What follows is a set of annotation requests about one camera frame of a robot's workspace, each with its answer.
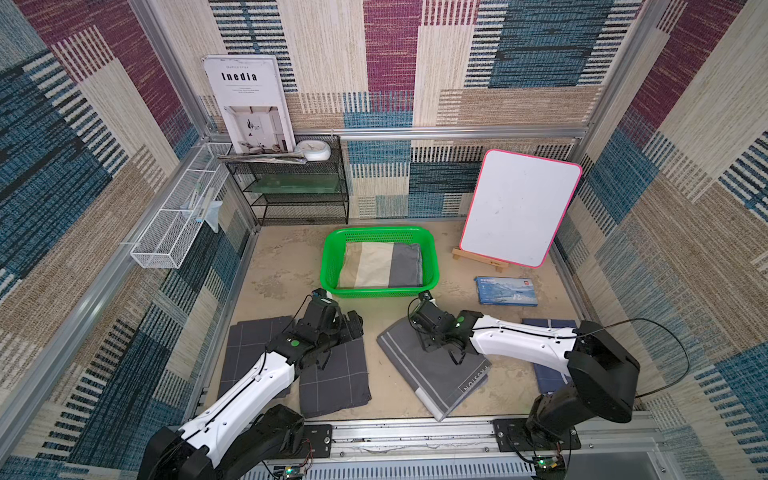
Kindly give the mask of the green plastic basket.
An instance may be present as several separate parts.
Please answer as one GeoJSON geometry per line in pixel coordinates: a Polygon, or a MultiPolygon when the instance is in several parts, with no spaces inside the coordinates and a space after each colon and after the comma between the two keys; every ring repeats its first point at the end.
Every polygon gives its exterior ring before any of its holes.
{"type": "Polygon", "coordinates": [[[325,239],[320,283],[335,297],[415,297],[439,280],[435,239],[422,227],[343,228],[325,239]]]}

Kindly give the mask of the dark grey checked pillowcase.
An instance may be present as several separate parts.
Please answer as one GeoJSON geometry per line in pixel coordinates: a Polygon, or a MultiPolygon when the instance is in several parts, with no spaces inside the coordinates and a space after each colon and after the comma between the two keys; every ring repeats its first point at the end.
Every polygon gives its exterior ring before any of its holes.
{"type": "Polygon", "coordinates": [[[239,322],[230,327],[218,394],[221,398],[260,359],[266,344],[291,322],[290,316],[239,322]]]}
{"type": "Polygon", "coordinates": [[[313,365],[304,370],[299,398],[306,418],[367,405],[372,395],[363,339],[334,347],[323,369],[313,365]]]}

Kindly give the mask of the grey striped pillowcase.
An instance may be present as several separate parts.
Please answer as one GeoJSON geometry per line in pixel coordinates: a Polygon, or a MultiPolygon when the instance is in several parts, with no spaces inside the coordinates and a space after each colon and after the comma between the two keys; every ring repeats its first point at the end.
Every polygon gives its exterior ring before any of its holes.
{"type": "Polygon", "coordinates": [[[487,383],[492,366],[483,355],[467,354],[456,365],[443,347],[425,351],[405,318],[383,331],[377,344],[438,422],[487,383]]]}

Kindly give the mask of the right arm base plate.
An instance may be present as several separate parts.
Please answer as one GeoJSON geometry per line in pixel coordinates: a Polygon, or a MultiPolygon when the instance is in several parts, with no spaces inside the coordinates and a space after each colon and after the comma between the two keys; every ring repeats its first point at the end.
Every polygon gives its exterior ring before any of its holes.
{"type": "Polygon", "coordinates": [[[580,438],[574,430],[560,437],[541,432],[531,433],[526,428],[524,418],[497,418],[491,421],[491,425],[500,452],[568,452],[582,448],[580,438]]]}

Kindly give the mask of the beige white grey pillowcase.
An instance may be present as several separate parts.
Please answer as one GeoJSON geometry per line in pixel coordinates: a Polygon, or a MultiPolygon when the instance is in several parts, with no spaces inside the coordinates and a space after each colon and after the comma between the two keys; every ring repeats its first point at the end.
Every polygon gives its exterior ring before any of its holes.
{"type": "Polygon", "coordinates": [[[345,248],[340,289],[409,288],[423,285],[418,244],[352,242],[345,248]]]}

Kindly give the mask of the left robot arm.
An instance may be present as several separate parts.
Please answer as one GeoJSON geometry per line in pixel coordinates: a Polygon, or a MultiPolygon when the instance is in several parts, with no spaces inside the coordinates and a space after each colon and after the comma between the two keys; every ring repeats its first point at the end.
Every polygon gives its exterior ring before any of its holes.
{"type": "Polygon", "coordinates": [[[253,367],[213,405],[177,429],[150,439],[141,479],[238,479],[253,467],[302,449],[305,420],[271,401],[307,368],[364,334],[363,319],[344,313],[318,288],[265,345],[253,367]]]}

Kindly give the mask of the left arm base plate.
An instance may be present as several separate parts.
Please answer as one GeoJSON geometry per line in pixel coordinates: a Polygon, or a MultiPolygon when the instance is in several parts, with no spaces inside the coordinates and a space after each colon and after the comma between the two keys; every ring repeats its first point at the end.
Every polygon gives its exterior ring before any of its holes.
{"type": "Polygon", "coordinates": [[[292,433],[285,458],[326,459],[331,455],[333,426],[331,424],[308,424],[292,433]]]}

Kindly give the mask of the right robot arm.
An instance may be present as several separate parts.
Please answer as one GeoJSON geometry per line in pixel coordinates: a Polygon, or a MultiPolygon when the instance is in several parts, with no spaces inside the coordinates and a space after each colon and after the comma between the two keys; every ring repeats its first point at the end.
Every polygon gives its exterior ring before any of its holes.
{"type": "Polygon", "coordinates": [[[508,439],[522,437],[532,448],[569,442],[575,426],[593,418],[619,424],[632,420],[639,362],[605,327],[590,321],[576,328],[531,326],[477,311],[453,315],[424,291],[409,304],[406,319],[423,349],[446,347],[460,364],[467,354],[496,355],[541,365],[565,375],[559,390],[535,400],[523,426],[508,439]]]}

